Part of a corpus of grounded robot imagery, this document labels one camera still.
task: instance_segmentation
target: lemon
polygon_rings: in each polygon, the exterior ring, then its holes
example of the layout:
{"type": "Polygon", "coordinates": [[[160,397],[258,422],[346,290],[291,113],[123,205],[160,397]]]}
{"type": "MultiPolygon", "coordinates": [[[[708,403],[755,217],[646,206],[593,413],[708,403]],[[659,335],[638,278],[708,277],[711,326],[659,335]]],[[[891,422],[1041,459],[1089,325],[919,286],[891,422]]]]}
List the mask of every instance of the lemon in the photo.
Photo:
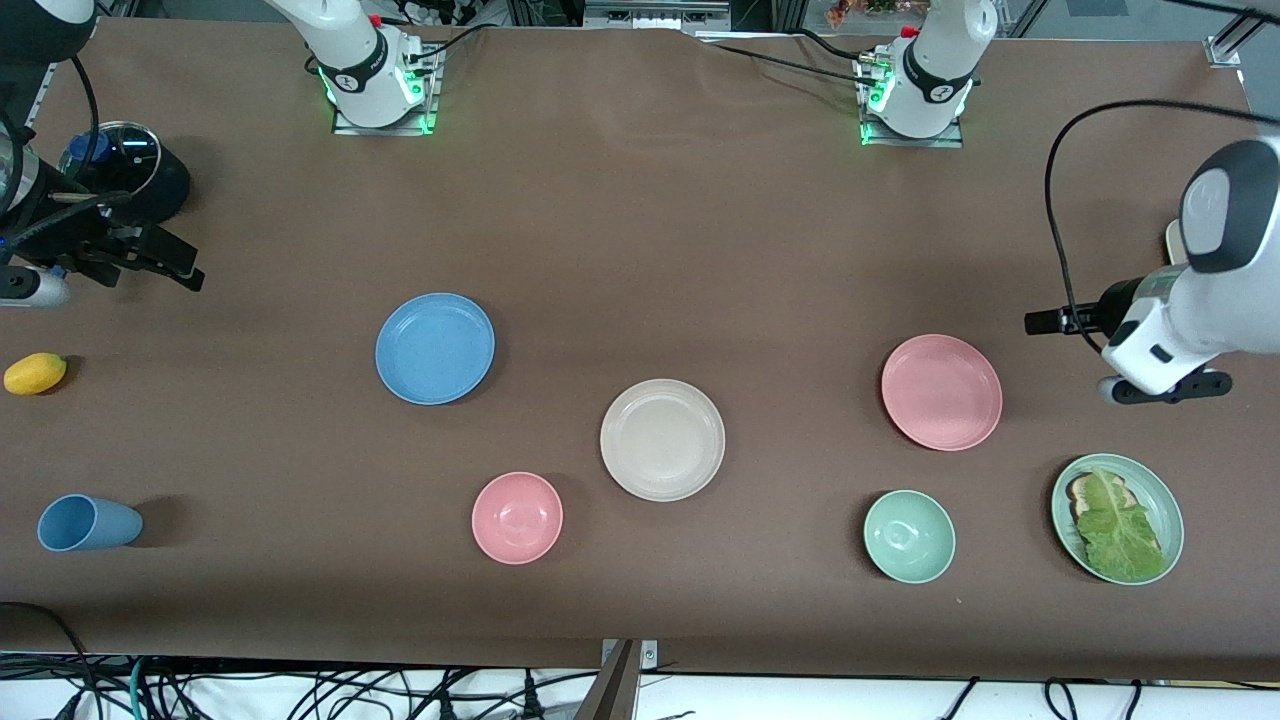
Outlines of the lemon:
{"type": "Polygon", "coordinates": [[[61,382],[67,360],[52,352],[37,352],[18,360],[4,372],[4,388],[14,395],[37,395],[61,382]]]}

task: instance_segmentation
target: blue plate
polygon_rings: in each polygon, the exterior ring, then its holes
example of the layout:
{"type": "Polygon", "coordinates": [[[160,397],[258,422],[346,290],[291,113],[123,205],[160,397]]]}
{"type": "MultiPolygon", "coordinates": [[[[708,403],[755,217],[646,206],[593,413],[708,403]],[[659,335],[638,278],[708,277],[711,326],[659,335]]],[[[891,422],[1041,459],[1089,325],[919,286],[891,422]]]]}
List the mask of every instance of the blue plate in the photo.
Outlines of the blue plate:
{"type": "Polygon", "coordinates": [[[374,359],[387,389],[417,405],[453,402],[493,364],[493,323],[479,305],[433,292],[401,305],[378,333],[374,359]]]}

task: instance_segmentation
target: green bowl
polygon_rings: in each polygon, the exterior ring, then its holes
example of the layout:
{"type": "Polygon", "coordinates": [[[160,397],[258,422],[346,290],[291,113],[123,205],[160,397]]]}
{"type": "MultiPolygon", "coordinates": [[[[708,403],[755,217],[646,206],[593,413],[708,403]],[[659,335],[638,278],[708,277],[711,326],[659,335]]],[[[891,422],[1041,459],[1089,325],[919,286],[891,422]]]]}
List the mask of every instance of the green bowl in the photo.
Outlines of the green bowl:
{"type": "Polygon", "coordinates": [[[956,529],[947,511],[914,489],[884,493],[872,505],[863,542],[872,562],[902,583],[937,579],[956,555],[956,529]]]}

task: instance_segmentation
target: plate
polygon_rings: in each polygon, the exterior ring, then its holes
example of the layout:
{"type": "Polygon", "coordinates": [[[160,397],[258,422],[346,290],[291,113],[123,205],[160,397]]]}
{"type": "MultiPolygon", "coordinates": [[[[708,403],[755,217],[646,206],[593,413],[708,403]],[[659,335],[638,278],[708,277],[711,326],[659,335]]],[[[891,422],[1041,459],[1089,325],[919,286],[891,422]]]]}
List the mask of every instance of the plate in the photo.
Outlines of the plate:
{"type": "Polygon", "coordinates": [[[631,495],[655,502],[684,500],[719,470],[724,421],[694,386],[645,380],[627,388],[604,414],[600,455],[631,495]]]}
{"type": "Polygon", "coordinates": [[[374,359],[387,389],[417,405],[453,402],[493,365],[493,324],[479,305],[433,292],[401,305],[378,333],[374,359]]]}
{"type": "Polygon", "coordinates": [[[1004,395],[996,369],[972,345],[922,334],[884,363],[881,396],[906,437],[931,450],[969,450],[1000,421],[1004,395]]]}
{"type": "Polygon", "coordinates": [[[1080,568],[1108,583],[1117,585],[1146,585],[1147,583],[1155,583],[1167,575],[1183,555],[1183,511],[1179,510],[1178,501],[1174,500],[1174,493],[1146,465],[1123,455],[1106,452],[1085,455],[1068,465],[1057,477],[1057,482],[1053,483],[1050,515],[1053,519],[1053,529],[1057,530],[1057,539],[1062,541],[1062,547],[1066,548],[1066,552],[1080,564],[1080,568]],[[1125,487],[1133,491],[1138,502],[1147,509],[1147,520],[1151,521],[1151,529],[1156,530],[1156,541],[1160,542],[1160,550],[1165,553],[1165,571],[1149,580],[1138,583],[1114,580],[1089,568],[1089,564],[1085,562],[1084,538],[1075,529],[1075,518],[1071,516],[1071,498],[1066,495],[1066,487],[1080,475],[1087,475],[1098,469],[1110,470],[1124,478],[1125,487]]]}

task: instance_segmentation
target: plastic cup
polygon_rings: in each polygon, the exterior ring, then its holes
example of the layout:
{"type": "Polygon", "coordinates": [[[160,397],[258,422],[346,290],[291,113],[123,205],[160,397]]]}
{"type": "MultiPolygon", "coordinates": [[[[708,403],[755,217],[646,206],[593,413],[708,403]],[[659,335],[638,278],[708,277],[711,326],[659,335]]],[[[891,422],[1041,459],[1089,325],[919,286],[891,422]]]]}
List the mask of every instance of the plastic cup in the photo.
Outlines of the plastic cup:
{"type": "Polygon", "coordinates": [[[142,515],[137,510],[87,495],[59,497],[36,525],[40,544],[50,552],[119,547],[141,533],[142,515]]]}

